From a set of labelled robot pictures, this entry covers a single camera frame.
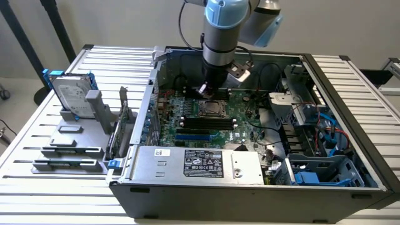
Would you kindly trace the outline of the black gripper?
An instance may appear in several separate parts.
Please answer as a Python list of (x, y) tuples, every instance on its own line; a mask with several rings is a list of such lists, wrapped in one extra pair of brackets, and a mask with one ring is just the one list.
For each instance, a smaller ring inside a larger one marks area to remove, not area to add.
[(201, 72), (204, 75), (203, 85), (197, 88), (199, 94), (204, 98), (213, 97), (220, 87), (227, 81), (228, 69), (232, 67), (232, 62), (224, 66), (216, 66), (203, 60)]

